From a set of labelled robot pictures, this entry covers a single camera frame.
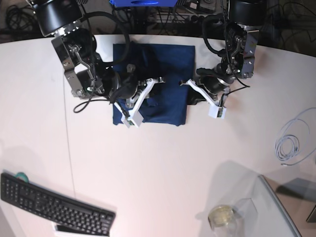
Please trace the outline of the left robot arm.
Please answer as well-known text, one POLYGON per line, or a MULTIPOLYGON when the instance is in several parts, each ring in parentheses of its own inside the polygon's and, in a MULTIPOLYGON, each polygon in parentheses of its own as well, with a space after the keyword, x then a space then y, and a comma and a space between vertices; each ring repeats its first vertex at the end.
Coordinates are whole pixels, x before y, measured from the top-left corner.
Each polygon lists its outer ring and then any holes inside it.
POLYGON ((221 1, 221 12, 207 16, 202 22, 204 43, 221 62, 212 69, 198 68, 194 82, 211 99, 218 101, 219 106, 223 106, 233 93, 230 87, 235 81, 247 88, 243 80, 253 76, 255 50, 266 10, 265 0, 221 1), (222 22, 224 28, 225 47, 221 50, 214 49, 207 37, 209 24, 216 22, 222 22))

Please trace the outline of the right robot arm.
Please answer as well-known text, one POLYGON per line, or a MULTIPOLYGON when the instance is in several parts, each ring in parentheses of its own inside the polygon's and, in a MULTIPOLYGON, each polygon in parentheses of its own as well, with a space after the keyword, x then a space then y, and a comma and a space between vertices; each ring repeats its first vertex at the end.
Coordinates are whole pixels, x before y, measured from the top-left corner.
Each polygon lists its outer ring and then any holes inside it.
POLYGON ((63 65, 64 76, 73 96, 83 100, 84 108, 91 101, 108 101, 128 116, 118 100, 125 100, 130 108, 141 97, 149 97, 150 85, 164 82, 162 77, 140 75, 134 64, 128 64, 122 73, 114 70, 115 65, 127 58, 131 46, 128 31, 115 16, 103 11, 87 13, 76 0, 29 0, 27 3, 34 10, 43 36, 53 35, 51 43, 63 65), (125 40, 119 59, 104 62, 97 53, 91 28, 81 26, 91 17, 106 17, 117 23, 125 40))

